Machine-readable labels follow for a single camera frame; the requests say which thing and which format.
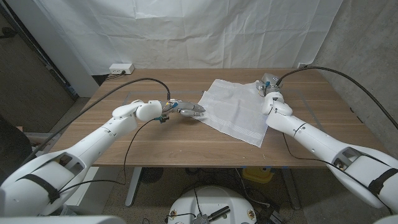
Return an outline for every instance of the table leg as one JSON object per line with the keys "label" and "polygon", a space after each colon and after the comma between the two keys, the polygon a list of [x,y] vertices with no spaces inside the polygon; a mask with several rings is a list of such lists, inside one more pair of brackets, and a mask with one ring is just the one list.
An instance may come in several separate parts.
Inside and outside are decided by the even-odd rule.
{"label": "table leg", "polygon": [[127,193],[126,203],[125,203],[125,205],[127,207],[130,207],[132,205],[132,201],[133,201],[134,196],[135,196],[136,191],[137,191],[139,177],[141,176],[141,170],[142,170],[142,167],[135,167],[133,172],[132,172],[129,192]]}
{"label": "table leg", "polygon": [[282,169],[282,176],[284,177],[287,193],[289,193],[290,201],[292,202],[293,208],[295,210],[300,209],[300,200],[299,196],[297,195],[292,171],[290,171],[290,169]]}

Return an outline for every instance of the white cloth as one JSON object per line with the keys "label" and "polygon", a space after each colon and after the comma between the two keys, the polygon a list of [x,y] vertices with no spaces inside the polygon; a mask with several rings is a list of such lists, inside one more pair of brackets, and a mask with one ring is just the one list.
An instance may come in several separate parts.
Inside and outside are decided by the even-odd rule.
{"label": "white cloth", "polygon": [[89,74],[310,64],[343,0],[33,0]]}
{"label": "white cloth", "polygon": [[261,113],[264,98],[256,83],[238,84],[215,80],[199,105],[206,111],[195,119],[222,133],[261,147],[267,131],[267,116]]}

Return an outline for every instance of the screw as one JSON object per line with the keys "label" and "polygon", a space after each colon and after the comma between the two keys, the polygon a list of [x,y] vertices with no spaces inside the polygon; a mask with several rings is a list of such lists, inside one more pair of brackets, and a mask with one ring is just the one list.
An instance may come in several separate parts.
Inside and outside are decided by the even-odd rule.
{"label": "screw", "polygon": [[248,210],[248,217],[249,217],[250,219],[253,219],[254,217],[256,217],[256,214],[254,213],[253,210]]}
{"label": "screw", "polygon": [[172,211],[170,212],[170,218],[171,218],[171,219],[174,219],[176,215],[177,215],[176,209],[175,209],[175,210],[172,210]]}

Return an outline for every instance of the wooden table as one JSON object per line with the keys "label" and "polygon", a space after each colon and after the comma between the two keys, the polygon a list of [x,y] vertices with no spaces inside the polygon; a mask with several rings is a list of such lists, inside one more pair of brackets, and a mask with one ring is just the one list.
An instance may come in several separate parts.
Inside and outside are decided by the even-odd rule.
{"label": "wooden table", "polygon": [[[172,98],[197,103],[202,91],[208,90],[217,78],[252,83],[260,80],[265,72],[281,77],[289,71],[291,69],[135,70],[132,75],[104,82],[88,105],[120,84],[137,78],[156,78],[170,88]],[[284,79],[282,93],[296,117],[340,141],[386,151],[316,70],[302,71]],[[125,86],[74,121],[52,151],[74,145],[107,122],[115,108],[137,99],[145,102],[166,100],[166,92],[162,85],[152,81]],[[94,166],[122,166],[134,134],[135,131],[117,140]],[[291,137],[287,136],[287,142],[292,154],[313,157]],[[268,128],[262,146],[258,148],[179,114],[170,114],[170,120],[164,124],[153,121],[144,127],[132,144],[126,164],[136,167],[325,167],[321,162],[293,158],[287,151],[282,133],[272,128]],[[298,207],[297,193],[289,178],[291,173],[288,169],[282,170],[289,183],[287,189],[292,202]],[[134,169],[126,205],[131,204],[140,173],[141,168]]]}

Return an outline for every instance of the black strap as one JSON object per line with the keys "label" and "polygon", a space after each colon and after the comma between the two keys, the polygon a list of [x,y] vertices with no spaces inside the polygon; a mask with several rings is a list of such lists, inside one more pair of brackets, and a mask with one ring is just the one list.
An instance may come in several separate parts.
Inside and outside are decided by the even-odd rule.
{"label": "black strap", "polygon": [[27,174],[24,177],[21,177],[19,180],[21,179],[31,180],[36,184],[39,184],[42,188],[44,188],[44,190],[46,190],[49,193],[50,203],[53,203],[56,199],[60,198],[59,191],[41,177],[38,177],[34,174]]}
{"label": "black strap", "polygon": [[375,196],[380,194],[381,189],[384,187],[383,183],[388,180],[388,178],[392,177],[398,173],[398,169],[391,168],[387,171],[385,171],[383,174],[380,175],[380,177],[376,178],[375,180],[372,180],[372,182],[369,184],[369,190],[374,194]]}

